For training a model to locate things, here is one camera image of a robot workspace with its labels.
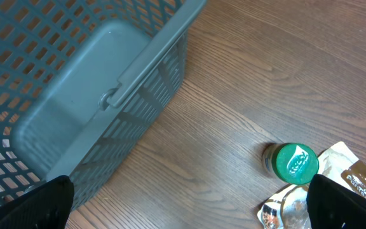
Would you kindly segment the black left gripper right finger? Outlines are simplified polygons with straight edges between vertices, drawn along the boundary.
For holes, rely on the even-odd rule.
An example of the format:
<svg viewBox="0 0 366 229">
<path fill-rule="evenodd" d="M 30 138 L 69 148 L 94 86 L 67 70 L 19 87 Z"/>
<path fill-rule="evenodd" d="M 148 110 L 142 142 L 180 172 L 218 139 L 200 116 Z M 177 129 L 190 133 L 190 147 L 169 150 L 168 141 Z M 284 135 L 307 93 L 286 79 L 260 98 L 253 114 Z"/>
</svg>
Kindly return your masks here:
<svg viewBox="0 0 366 229">
<path fill-rule="evenodd" d="M 306 201 L 312 229 L 366 229 L 366 199 L 323 175 L 313 176 Z"/>
</svg>

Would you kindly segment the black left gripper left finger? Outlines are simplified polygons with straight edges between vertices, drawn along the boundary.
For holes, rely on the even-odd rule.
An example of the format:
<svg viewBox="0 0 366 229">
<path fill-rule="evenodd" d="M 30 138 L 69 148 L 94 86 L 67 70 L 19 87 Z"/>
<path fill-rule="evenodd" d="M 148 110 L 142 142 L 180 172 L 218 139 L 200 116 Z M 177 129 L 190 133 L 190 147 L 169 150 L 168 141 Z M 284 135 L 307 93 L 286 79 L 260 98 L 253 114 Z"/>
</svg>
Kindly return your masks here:
<svg viewBox="0 0 366 229">
<path fill-rule="evenodd" d="M 74 200 L 74 184 L 61 175 L 0 207 L 0 228 L 64 229 Z"/>
</svg>

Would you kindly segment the brown snack packet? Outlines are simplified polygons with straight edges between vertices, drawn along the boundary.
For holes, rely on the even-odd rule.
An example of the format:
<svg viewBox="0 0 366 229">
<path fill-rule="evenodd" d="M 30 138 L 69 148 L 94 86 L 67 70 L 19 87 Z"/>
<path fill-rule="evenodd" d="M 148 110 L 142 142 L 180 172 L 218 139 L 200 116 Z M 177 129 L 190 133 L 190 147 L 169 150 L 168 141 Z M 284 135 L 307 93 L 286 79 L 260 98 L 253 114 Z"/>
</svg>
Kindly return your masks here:
<svg viewBox="0 0 366 229">
<path fill-rule="evenodd" d="M 317 157 L 317 174 L 366 199 L 366 165 L 344 142 L 334 144 Z M 310 182 L 303 185 L 286 183 L 284 189 L 269 197 L 257 213 L 262 226 L 272 229 L 312 228 L 306 201 Z"/>
</svg>

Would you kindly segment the green lidded jar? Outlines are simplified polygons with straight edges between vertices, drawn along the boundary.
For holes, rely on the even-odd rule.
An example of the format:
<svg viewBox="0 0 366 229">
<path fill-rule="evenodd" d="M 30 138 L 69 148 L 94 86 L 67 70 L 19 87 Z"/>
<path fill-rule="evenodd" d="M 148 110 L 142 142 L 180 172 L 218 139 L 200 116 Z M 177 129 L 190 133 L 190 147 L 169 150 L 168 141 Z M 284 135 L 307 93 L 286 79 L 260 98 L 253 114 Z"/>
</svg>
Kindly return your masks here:
<svg viewBox="0 0 366 229">
<path fill-rule="evenodd" d="M 289 184 L 308 184 L 319 171 L 316 153 L 301 143 L 270 144 L 262 154 L 268 174 Z"/>
</svg>

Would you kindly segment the grey plastic mesh basket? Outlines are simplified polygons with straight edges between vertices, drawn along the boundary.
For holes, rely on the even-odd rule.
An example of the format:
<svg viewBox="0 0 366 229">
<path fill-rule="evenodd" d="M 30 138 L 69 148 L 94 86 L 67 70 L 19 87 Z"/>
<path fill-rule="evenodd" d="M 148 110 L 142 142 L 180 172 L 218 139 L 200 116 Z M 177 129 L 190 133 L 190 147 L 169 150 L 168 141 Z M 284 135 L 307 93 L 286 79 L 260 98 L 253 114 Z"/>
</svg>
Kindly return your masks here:
<svg viewBox="0 0 366 229">
<path fill-rule="evenodd" d="M 0 0 L 0 206 L 61 175 L 93 198 L 181 86 L 204 6 Z"/>
</svg>

